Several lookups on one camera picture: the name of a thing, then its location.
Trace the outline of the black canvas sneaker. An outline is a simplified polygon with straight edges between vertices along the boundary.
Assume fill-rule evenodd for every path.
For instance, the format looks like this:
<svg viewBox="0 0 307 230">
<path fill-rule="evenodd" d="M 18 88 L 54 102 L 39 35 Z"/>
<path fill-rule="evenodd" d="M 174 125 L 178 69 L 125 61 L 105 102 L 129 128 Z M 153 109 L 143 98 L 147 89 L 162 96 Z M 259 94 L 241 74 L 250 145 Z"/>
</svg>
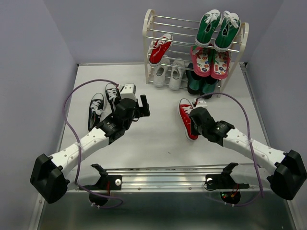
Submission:
<svg viewBox="0 0 307 230">
<path fill-rule="evenodd" d="M 106 99 L 110 105 L 111 111 L 114 112 L 116 109 L 116 106 L 121 101 L 119 90 L 114 84 L 108 83 L 105 86 L 105 93 L 106 93 Z"/>
<path fill-rule="evenodd" d="M 100 123 L 104 108 L 105 100 L 103 94 L 96 93 L 90 101 L 88 115 L 88 131 L 91 131 L 98 123 Z"/>
</svg>

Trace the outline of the cream shoe rack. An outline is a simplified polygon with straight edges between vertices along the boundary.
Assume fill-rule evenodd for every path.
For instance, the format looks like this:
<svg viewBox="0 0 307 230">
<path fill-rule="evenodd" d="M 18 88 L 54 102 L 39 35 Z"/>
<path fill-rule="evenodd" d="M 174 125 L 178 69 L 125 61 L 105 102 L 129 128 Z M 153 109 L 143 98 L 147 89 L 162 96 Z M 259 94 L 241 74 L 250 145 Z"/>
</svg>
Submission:
<svg viewBox="0 0 307 230">
<path fill-rule="evenodd" d="M 172 43 L 170 49 L 166 51 L 165 59 L 169 59 L 169 64 L 162 64 L 163 66 L 173 67 L 174 60 L 183 60 L 185 62 L 184 67 L 180 67 L 184 70 L 193 69 L 188 68 L 188 64 L 191 62 L 190 48 L 195 46 L 195 37 L 197 34 L 199 21 L 180 19 L 168 16 L 162 16 L 156 14 L 155 10 L 148 9 L 144 18 L 142 28 L 142 41 L 143 41 L 143 61 L 145 69 L 145 83 L 150 84 L 154 81 L 154 66 L 150 65 L 149 58 L 151 56 L 151 46 L 157 41 L 168 40 L 161 38 L 163 34 L 171 34 Z M 229 68 L 229 75 L 226 79 L 219 80 L 215 92 L 223 92 L 228 84 L 236 66 L 239 64 L 241 57 L 244 54 L 245 47 L 248 40 L 249 24 L 242 23 L 238 35 L 232 41 L 230 48 L 227 50 L 230 54 L 231 63 Z"/>
</svg>

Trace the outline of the right green canvas sneaker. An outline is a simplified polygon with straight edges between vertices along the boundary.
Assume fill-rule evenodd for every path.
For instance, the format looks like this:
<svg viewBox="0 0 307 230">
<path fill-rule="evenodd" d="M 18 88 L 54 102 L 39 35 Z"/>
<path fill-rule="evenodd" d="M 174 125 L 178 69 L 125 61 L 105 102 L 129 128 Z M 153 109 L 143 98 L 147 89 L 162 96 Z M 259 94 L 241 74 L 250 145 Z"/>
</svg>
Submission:
<svg viewBox="0 0 307 230">
<path fill-rule="evenodd" d="M 227 51 L 237 36 L 240 26 L 241 20 L 236 13 L 224 11 L 220 32 L 214 43 L 215 50 L 218 52 Z"/>
</svg>

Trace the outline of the left pink patterned slipper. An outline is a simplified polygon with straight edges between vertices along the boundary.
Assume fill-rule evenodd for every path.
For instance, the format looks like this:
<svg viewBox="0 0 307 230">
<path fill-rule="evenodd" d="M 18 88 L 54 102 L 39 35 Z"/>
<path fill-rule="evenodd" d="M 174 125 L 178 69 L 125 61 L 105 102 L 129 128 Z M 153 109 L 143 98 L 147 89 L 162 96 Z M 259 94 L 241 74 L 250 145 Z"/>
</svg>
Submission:
<svg viewBox="0 0 307 230">
<path fill-rule="evenodd" d="M 194 72 L 201 77 L 208 77 L 211 73 L 212 51 L 206 47 L 192 46 L 190 56 Z"/>
</svg>

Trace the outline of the green canvas sneaker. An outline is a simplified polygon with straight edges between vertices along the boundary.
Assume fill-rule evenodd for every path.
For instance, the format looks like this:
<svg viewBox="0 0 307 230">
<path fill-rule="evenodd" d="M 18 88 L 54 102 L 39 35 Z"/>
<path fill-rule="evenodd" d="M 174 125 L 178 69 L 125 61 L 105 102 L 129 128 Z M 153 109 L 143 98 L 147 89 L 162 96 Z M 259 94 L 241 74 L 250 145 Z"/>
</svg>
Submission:
<svg viewBox="0 0 307 230">
<path fill-rule="evenodd" d="M 210 10 L 203 15 L 195 38 L 197 46 L 206 47 L 210 43 L 214 31 L 221 21 L 221 12 L 217 9 Z"/>
<path fill-rule="evenodd" d="M 214 43 L 215 50 L 218 52 L 227 51 L 237 36 L 240 26 L 241 20 L 236 13 L 224 11 L 220 32 Z"/>
</svg>

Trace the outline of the left green canvas sneaker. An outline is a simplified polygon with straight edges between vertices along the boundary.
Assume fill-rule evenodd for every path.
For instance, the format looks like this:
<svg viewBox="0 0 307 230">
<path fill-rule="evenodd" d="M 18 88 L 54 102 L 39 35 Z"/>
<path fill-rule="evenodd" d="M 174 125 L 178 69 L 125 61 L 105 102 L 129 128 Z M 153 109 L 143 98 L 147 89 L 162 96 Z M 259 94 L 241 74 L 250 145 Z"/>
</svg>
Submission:
<svg viewBox="0 0 307 230">
<path fill-rule="evenodd" d="M 203 15 L 195 38 L 197 46 L 206 47 L 210 43 L 214 31 L 221 21 L 221 12 L 217 9 L 210 10 Z"/>
</svg>

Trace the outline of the aluminium mounting rail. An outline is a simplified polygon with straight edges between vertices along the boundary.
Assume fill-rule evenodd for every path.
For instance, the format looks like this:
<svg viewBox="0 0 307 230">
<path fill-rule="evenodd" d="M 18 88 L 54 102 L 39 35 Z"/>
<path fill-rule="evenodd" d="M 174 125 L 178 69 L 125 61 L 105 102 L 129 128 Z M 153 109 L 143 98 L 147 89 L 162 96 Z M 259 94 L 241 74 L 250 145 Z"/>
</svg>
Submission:
<svg viewBox="0 0 307 230">
<path fill-rule="evenodd" d="M 251 164 L 107 169 L 106 173 L 101 176 L 91 168 L 79 183 L 92 191 L 116 193 L 255 191 L 259 187 Z"/>
</svg>

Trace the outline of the pink patterned slipper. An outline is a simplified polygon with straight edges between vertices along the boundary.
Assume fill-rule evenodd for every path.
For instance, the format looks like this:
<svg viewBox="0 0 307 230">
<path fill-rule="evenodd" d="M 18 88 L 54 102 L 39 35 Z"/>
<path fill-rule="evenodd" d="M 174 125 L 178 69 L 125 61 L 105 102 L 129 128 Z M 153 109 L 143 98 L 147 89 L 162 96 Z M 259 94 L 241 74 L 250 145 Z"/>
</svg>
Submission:
<svg viewBox="0 0 307 230">
<path fill-rule="evenodd" d="M 212 51 L 206 47 L 192 46 L 190 56 L 194 72 L 201 77 L 208 77 L 211 73 Z"/>
<path fill-rule="evenodd" d="M 210 66 L 211 77 L 217 80 L 223 80 L 228 77 L 230 68 L 230 54 L 226 52 L 213 51 Z"/>
</svg>

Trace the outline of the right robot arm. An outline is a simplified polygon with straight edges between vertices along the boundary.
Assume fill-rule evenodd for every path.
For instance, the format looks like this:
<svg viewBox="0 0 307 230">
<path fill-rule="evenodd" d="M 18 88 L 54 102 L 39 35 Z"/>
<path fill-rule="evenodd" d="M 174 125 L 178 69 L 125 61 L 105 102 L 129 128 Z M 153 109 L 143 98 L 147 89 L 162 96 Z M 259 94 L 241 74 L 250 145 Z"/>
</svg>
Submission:
<svg viewBox="0 0 307 230">
<path fill-rule="evenodd" d="M 261 185 L 285 200 L 293 200 L 306 181 L 307 171 L 298 152 L 284 152 L 248 139 L 232 124 L 216 122 L 203 107 L 192 110 L 189 116 L 194 135 L 202 135 L 254 161 L 251 166 L 232 162 L 220 174 L 206 175 L 206 189 L 248 189 L 251 185 Z"/>
</svg>

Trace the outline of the red canvas sneaker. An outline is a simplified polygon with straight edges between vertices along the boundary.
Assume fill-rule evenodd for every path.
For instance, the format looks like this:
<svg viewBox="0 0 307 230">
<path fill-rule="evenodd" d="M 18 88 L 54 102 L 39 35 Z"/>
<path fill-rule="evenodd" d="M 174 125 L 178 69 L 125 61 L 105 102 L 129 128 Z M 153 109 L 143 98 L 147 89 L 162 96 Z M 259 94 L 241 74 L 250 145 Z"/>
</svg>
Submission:
<svg viewBox="0 0 307 230">
<path fill-rule="evenodd" d="M 184 124 L 184 127 L 185 127 L 185 135 L 186 135 L 187 139 L 191 140 L 191 141 L 198 139 L 197 135 L 193 135 L 191 133 L 191 119 L 190 119 L 189 114 L 193 109 L 194 109 L 194 107 L 188 99 L 182 98 L 179 101 L 178 112 L 179 112 L 179 115 L 180 115 L 182 122 Z"/>
<path fill-rule="evenodd" d="M 163 34 L 154 44 L 150 46 L 151 54 L 149 64 L 157 66 L 161 63 L 164 54 L 170 49 L 173 37 L 169 33 Z"/>
</svg>

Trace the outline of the white sneaker with grey mesh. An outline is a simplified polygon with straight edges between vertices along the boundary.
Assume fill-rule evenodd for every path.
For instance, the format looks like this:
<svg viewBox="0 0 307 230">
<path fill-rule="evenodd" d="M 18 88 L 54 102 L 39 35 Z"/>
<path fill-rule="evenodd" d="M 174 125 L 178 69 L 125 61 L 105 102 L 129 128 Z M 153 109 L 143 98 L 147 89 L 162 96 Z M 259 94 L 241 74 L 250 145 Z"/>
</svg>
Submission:
<svg viewBox="0 0 307 230">
<path fill-rule="evenodd" d="M 179 90 L 183 78 L 183 74 L 185 72 L 184 70 L 185 63 L 183 59 L 178 58 L 178 60 L 173 61 L 173 66 L 171 68 L 171 76 L 169 81 L 169 88 L 171 90 Z"/>
</svg>

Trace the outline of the right pink patterned slipper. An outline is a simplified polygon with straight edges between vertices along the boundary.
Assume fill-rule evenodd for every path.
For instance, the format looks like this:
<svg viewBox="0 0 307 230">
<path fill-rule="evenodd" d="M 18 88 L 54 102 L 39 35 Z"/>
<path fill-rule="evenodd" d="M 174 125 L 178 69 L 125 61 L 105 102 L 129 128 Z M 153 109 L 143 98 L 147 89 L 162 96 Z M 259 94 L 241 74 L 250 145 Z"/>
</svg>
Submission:
<svg viewBox="0 0 307 230">
<path fill-rule="evenodd" d="M 230 68 L 230 54 L 226 52 L 213 51 L 210 66 L 211 77 L 217 80 L 223 80 L 228 77 Z"/>
</svg>

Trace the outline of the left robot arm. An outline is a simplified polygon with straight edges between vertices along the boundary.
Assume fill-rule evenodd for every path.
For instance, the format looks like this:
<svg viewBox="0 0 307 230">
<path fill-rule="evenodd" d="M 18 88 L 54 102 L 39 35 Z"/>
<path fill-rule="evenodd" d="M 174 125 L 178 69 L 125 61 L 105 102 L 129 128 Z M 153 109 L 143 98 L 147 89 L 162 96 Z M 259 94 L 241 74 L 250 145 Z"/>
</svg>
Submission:
<svg viewBox="0 0 307 230">
<path fill-rule="evenodd" d="M 140 100 L 142 105 L 134 99 L 122 99 L 115 111 L 80 141 L 50 156 L 38 156 L 30 177 L 31 185 L 49 204 L 60 200 L 73 182 L 68 178 L 72 169 L 99 149 L 121 138 L 134 120 L 150 116 L 146 96 L 141 95 Z"/>
</svg>

